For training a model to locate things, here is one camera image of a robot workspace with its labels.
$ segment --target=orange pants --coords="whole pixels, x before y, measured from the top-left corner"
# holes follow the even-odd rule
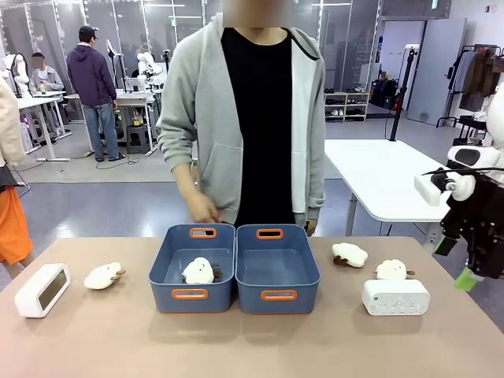
[[[6,191],[0,193],[0,261],[14,264],[24,260],[32,249],[16,188],[7,187]]]

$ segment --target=person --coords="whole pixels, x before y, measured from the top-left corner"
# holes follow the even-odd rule
[[[31,56],[31,62],[33,67],[35,68],[31,73],[31,81],[37,88],[37,90],[44,91],[64,91],[65,85],[61,81],[60,76],[57,74],[57,71],[46,64],[46,58],[42,53],[34,53]],[[63,101],[63,96],[58,96],[58,102]],[[50,103],[50,127],[51,131],[59,135],[61,133],[57,128],[62,128],[63,126],[59,124],[55,109],[55,104],[53,102]]]
[[[290,3],[234,0],[231,16],[217,14],[175,49],[159,144],[195,222],[296,223],[315,232],[324,203],[324,62],[305,33],[273,27]]]
[[[105,160],[98,130],[100,124],[105,134],[109,161],[119,161],[126,157],[119,152],[117,146],[114,116],[114,110],[117,109],[116,88],[105,57],[93,48],[97,40],[93,28],[80,28],[80,43],[68,55],[67,66],[70,82],[82,103],[94,158],[99,163]]]
[[[20,273],[17,263],[28,266],[33,261],[33,244],[28,235],[23,206],[15,188],[17,181],[6,164],[20,164],[25,153],[17,99],[1,76],[0,120],[0,261],[14,278]]]

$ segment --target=stuffed animal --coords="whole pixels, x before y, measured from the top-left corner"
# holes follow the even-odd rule
[[[125,273],[126,271],[121,268],[118,262],[101,265],[91,270],[91,273],[84,279],[84,286],[93,290],[105,289]]]
[[[205,258],[196,258],[182,272],[186,284],[211,284],[215,278],[213,266]]]
[[[405,280],[408,273],[404,262],[397,259],[385,260],[376,268],[376,279]]]
[[[349,243],[334,244],[332,246],[332,254],[334,255],[334,263],[336,265],[350,265],[354,268],[362,268],[368,259],[368,254],[365,250]]]

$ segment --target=blue plastic bin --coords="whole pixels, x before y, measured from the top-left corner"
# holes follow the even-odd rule
[[[246,313],[310,313],[321,274],[305,230],[247,225],[236,232],[239,305]]]
[[[162,313],[225,311],[235,275],[235,228],[229,224],[181,224],[168,230],[149,281]],[[218,264],[222,277],[207,285],[184,283],[182,271],[195,258]]]

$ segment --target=gray floor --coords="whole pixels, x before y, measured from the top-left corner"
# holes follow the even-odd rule
[[[383,138],[384,120],[328,124],[326,129],[328,139]],[[403,120],[398,139],[437,161],[445,162],[453,137],[458,132],[452,128],[436,130],[426,124]],[[317,235],[343,236],[350,192],[342,180],[326,180],[325,190],[327,201],[321,211]],[[168,182],[36,183],[23,196],[22,202],[35,244],[34,255],[40,254],[58,238],[162,237],[171,225],[190,221],[176,184]],[[384,230],[388,230],[388,224],[384,225]],[[373,220],[359,206],[354,234],[378,235],[379,231],[380,222]],[[412,236],[419,241],[423,237],[413,224],[394,224],[391,235]],[[447,258],[436,259],[456,277],[465,264],[464,243],[459,243]],[[8,282],[5,271],[0,269],[0,289]],[[503,291],[504,280],[485,280],[472,291],[471,296],[504,332]]]
[[[54,145],[54,153],[58,158],[71,158],[67,162],[45,162],[41,164],[36,158],[48,158],[47,146],[43,146],[27,156],[18,169],[29,183],[145,183],[174,182],[175,177],[165,164],[162,154],[155,151],[149,157],[143,154],[132,154],[135,164],[123,162],[100,163],[97,167],[95,156],[82,158],[90,150],[84,124],[67,126],[73,135],[60,139]],[[326,157],[324,162],[324,178],[341,178],[338,170]]]

